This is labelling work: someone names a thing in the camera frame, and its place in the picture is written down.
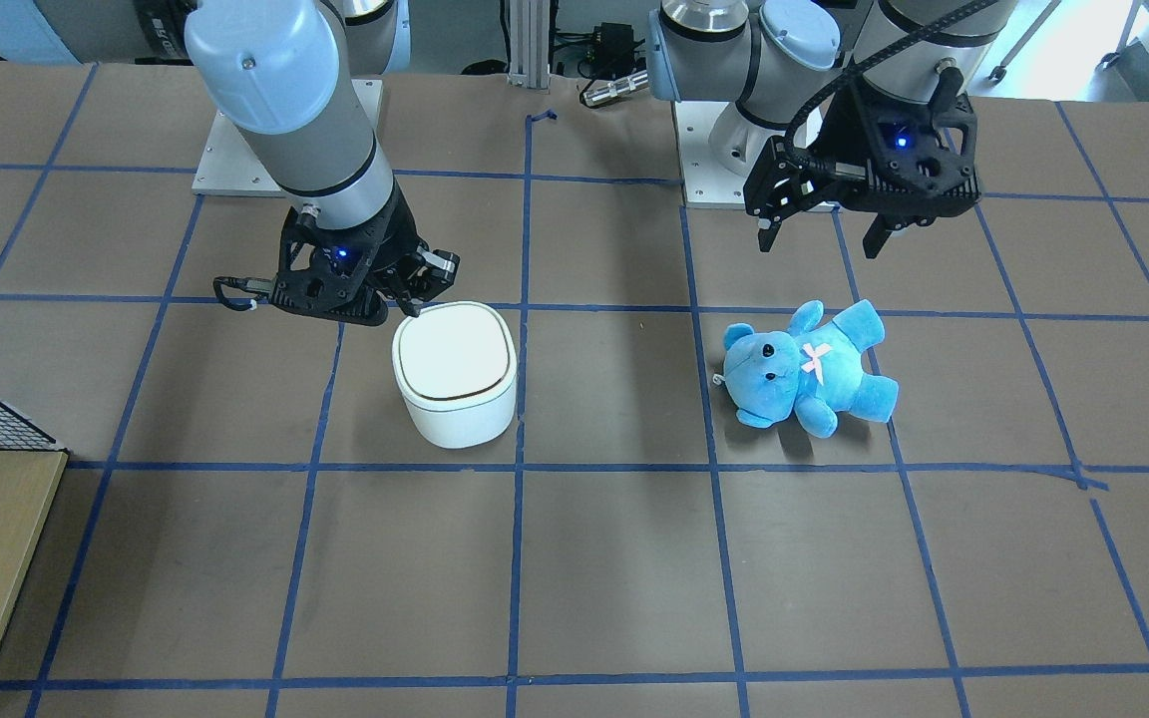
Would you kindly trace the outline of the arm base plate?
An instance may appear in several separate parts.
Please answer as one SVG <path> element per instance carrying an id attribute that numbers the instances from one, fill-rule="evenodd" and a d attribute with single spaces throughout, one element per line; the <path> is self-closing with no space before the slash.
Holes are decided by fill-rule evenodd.
<path id="1" fill-rule="evenodd" d="M 674 102 L 673 115 L 684 203 L 742 210 L 748 173 L 769 138 L 781 131 L 751 123 L 734 102 Z"/>
<path id="2" fill-rule="evenodd" d="M 367 126 L 375 136 L 386 95 L 383 82 L 379 78 L 352 79 L 352 87 Z M 284 198 L 282 187 L 273 182 L 241 132 L 221 111 L 215 111 L 211 119 L 191 187 L 195 194 L 208 196 Z"/>

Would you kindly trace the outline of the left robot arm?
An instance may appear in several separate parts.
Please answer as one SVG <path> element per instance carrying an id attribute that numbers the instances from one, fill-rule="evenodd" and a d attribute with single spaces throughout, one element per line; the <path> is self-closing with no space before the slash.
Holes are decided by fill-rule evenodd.
<path id="1" fill-rule="evenodd" d="M 869 213 L 863 249 L 961 216 L 984 196 L 966 93 L 1012 1 L 662 1 L 651 95 L 725 102 L 766 137 L 742 152 L 759 250 L 833 201 Z"/>

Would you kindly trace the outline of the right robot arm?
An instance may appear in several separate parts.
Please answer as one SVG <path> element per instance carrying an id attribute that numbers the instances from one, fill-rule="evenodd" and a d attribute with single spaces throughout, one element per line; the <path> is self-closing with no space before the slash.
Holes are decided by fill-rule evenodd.
<path id="1" fill-rule="evenodd" d="M 272 278 L 219 276 L 219 304 L 364 326 L 416 317 L 458 255 L 421 239 L 356 95 L 409 59 L 401 1 L 0 1 L 0 57 L 36 65 L 186 60 L 290 201 Z"/>

